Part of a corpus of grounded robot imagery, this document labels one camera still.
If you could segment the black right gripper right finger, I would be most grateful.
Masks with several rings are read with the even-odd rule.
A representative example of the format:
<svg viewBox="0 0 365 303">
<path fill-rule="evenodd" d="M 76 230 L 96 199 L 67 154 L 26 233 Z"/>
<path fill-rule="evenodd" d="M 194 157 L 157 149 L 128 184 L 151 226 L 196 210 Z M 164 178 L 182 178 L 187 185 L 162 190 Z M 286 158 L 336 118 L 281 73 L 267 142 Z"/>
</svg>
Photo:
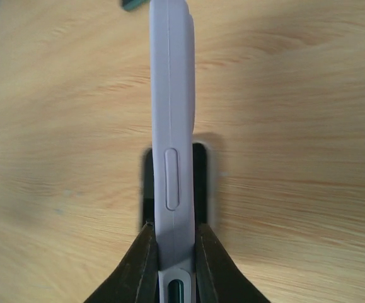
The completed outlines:
<svg viewBox="0 0 365 303">
<path fill-rule="evenodd" d="M 267 302 L 266 296 L 238 269 L 211 227 L 195 232 L 195 269 L 201 302 Z"/>
</svg>

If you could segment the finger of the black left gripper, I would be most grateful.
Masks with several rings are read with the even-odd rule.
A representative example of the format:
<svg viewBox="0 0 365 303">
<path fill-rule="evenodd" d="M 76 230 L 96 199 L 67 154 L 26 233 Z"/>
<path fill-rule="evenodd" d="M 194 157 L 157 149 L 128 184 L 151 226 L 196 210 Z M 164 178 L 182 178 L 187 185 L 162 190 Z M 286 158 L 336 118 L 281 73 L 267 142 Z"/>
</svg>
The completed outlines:
<svg viewBox="0 0 365 303">
<path fill-rule="evenodd" d="M 193 143 L 195 224 L 218 224 L 218 163 L 216 152 L 203 141 Z"/>
<path fill-rule="evenodd" d="M 141 160 L 139 226 L 154 222 L 153 151 L 144 150 Z"/>
</svg>

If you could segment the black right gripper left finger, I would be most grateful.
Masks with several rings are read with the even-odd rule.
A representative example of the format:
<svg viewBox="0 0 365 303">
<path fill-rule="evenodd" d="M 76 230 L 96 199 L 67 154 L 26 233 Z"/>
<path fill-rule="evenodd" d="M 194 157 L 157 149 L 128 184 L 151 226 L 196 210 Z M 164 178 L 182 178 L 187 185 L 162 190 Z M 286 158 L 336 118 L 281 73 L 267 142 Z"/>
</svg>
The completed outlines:
<svg viewBox="0 0 365 303">
<path fill-rule="evenodd" d="M 154 225 L 147 223 L 116 269 L 85 303 L 158 301 L 158 246 Z"/>
</svg>

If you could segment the teal phone case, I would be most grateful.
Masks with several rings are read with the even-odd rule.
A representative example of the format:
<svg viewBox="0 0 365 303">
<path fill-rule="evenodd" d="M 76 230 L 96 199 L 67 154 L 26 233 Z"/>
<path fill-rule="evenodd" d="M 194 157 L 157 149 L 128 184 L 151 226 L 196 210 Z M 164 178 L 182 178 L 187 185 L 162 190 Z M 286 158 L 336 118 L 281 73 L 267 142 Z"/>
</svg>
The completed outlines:
<svg viewBox="0 0 365 303">
<path fill-rule="evenodd" d="M 174 280 L 170 282 L 168 291 L 169 302 L 184 302 L 184 286 L 182 281 Z"/>
</svg>

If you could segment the lavender phone case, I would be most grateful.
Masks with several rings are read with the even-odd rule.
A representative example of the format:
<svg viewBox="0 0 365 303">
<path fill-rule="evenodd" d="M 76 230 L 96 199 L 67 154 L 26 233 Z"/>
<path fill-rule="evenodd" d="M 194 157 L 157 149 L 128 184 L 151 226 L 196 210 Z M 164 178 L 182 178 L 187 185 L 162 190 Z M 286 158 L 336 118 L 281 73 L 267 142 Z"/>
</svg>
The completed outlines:
<svg viewBox="0 0 365 303">
<path fill-rule="evenodd" d="M 151 1 L 149 38 L 159 299 L 169 302 L 168 286 L 180 280 L 184 302 L 195 302 L 195 37 L 187 2 Z"/>
</svg>

